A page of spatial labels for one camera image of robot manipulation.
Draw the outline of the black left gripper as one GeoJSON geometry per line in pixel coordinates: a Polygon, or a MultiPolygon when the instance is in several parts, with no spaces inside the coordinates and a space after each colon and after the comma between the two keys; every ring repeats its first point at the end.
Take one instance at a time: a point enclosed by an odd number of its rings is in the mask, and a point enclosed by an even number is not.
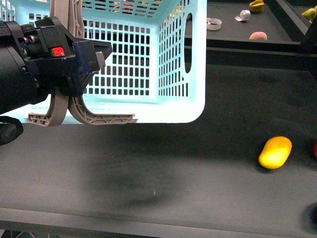
{"type": "Polygon", "coordinates": [[[112,53],[108,42],[74,37],[57,17],[36,21],[36,25],[14,24],[14,50],[22,78],[29,77],[32,90],[62,95],[83,95],[89,78],[106,66],[112,53]]]}

